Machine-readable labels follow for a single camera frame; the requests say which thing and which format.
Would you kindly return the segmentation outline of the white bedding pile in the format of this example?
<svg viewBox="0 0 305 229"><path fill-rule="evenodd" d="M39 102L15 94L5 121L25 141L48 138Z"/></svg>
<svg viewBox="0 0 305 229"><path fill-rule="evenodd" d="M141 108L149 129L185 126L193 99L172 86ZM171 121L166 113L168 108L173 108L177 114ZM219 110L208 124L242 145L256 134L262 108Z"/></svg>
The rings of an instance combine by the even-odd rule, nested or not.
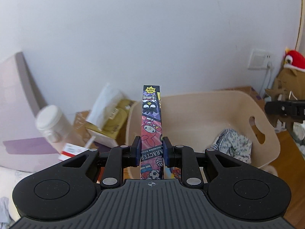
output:
<svg viewBox="0 0 305 229"><path fill-rule="evenodd" d="M12 192L17 183L31 173L1 167L1 228L10 228L20 219L12 200Z"/></svg>

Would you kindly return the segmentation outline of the brown plush toy red hat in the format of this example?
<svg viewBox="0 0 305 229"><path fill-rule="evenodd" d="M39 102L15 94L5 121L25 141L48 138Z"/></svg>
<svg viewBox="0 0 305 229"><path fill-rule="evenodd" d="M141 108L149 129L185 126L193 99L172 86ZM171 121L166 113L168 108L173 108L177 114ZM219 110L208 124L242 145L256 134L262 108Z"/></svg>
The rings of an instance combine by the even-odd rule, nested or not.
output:
<svg viewBox="0 0 305 229"><path fill-rule="evenodd" d="M270 101L304 100L304 75L304 56L295 50L286 50L282 69L275 78L273 87L265 90ZM284 123L290 134L293 134L294 123L304 122L304 119L280 115L267 114L267 118L274 127L278 122Z"/></svg>

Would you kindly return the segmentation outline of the white thermos bottle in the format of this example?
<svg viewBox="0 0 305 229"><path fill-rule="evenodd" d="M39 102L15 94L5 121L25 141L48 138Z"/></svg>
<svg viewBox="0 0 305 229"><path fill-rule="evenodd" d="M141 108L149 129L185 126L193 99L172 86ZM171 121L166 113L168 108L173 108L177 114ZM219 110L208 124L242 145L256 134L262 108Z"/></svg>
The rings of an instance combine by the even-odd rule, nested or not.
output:
<svg viewBox="0 0 305 229"><path fill-rule="evenodd" d="M35 119L35 125L47 142L58 152L61 152L66 144L66 137L73 127L55 105L48 105L41 109Z"/></svg>

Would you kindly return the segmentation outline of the beige plastic storage bin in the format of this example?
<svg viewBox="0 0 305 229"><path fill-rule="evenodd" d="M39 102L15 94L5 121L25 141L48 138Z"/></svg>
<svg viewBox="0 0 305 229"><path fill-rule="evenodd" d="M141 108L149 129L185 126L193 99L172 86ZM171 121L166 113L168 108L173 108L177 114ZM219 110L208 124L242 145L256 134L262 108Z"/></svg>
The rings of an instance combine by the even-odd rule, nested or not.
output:
<svg viewBox="0 0 305 229"><path fill-rule="evenodd" d="M239 90L167 95L161 93L162 133L173 145L195 152L209 147L220 132L236 130L252 141L251 163L264 168L277 159L280 143L261 106Z"/></svg>

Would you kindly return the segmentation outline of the red milk carton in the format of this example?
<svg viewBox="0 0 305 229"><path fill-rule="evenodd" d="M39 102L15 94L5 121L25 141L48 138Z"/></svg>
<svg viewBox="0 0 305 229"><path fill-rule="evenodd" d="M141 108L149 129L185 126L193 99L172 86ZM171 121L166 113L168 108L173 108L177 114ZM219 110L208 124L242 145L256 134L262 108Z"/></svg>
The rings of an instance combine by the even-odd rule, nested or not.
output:
<svg viewBox="0 0 305 229"><path fill-rule="evenodd" d="M85 144L84 147L67 143L64 146L63 150L61 151L60 156L58 157L58 160L59 161L65 161L65 160L67 160L69 158L72 158L72 157L74 157L74 156L76 156L78 154L81 154L81 153L89 150L91 148L91 145L94 142L95 138L96 138L95 136L92 136L87 141L87 143Z"/></svg>

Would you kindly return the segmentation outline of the purple white board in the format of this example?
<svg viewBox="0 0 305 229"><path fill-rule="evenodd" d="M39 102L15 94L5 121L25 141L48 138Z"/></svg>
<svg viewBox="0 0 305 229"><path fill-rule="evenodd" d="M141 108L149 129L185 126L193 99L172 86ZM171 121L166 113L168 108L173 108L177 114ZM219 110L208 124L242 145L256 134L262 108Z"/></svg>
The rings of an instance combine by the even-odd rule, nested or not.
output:
<svg viewBox="0 0 305 229"><path fill-rule="evenodd" d="M35 126L40 108L23 53L1 62L1 166L36 172L58 163L58 152Z"/></svg>

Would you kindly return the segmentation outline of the blue cartoon tissue pack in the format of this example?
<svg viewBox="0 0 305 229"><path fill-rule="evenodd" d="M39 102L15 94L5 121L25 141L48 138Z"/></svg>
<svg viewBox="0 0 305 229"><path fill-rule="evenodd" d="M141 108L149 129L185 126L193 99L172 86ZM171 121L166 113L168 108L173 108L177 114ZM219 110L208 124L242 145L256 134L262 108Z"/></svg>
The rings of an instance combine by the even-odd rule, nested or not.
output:
<svg viewBox="0 0 305 229"><path fill-rule="evenodd" d="M181 169L180 168L168 168L164 167L164 178L165 179L178 179L181 180Z"/></svg>

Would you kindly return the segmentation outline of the white wall socket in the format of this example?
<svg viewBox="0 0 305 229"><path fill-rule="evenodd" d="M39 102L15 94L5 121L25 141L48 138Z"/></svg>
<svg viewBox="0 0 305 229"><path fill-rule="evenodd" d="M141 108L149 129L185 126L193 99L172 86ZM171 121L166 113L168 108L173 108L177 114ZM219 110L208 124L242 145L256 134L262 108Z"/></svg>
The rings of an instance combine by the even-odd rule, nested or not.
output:
<svg viewBox="0 0 305 229"><path fill-rule="evenodd" d="M273 68L274 55L271 52L253 49L248 63L249 70L267 70Z"/></svg>

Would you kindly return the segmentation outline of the yellow tissue box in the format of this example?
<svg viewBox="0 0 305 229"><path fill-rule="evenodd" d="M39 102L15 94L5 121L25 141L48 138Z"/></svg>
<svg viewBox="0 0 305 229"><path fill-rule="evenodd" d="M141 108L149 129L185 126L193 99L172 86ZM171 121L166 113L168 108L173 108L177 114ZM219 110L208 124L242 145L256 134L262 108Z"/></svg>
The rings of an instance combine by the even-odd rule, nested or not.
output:
<svg viewBox="0 0 305 229"><path fill-rule="evenodd" d="M86 117L85 128L95 142L113 148L125 143L127 119L135 101L107 84Z"/></svg>

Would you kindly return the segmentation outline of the long cartoon sticker box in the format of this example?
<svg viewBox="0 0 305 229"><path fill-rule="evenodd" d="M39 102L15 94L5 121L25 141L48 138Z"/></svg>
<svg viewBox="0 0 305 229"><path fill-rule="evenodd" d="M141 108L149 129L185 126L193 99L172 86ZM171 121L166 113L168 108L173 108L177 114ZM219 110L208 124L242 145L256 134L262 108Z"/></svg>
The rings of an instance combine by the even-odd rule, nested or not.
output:
<svg viewBox="0 0 305 229"><path fill-rule="evenodd" d="M160 87L143 86L141 120L141 179L163 178Z"/></svg>

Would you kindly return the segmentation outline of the blue floral cloth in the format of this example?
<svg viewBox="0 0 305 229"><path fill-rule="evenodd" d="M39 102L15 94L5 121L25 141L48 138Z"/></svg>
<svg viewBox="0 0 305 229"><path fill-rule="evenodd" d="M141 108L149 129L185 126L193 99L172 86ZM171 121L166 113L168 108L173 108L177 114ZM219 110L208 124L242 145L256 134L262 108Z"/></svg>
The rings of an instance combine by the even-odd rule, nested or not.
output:
<svg viewBox="0 0 305 229"><path fill-rule="evenodd" d="M222 130L214 140L211 148L251 164L252 141L234 129Z"/></svg>

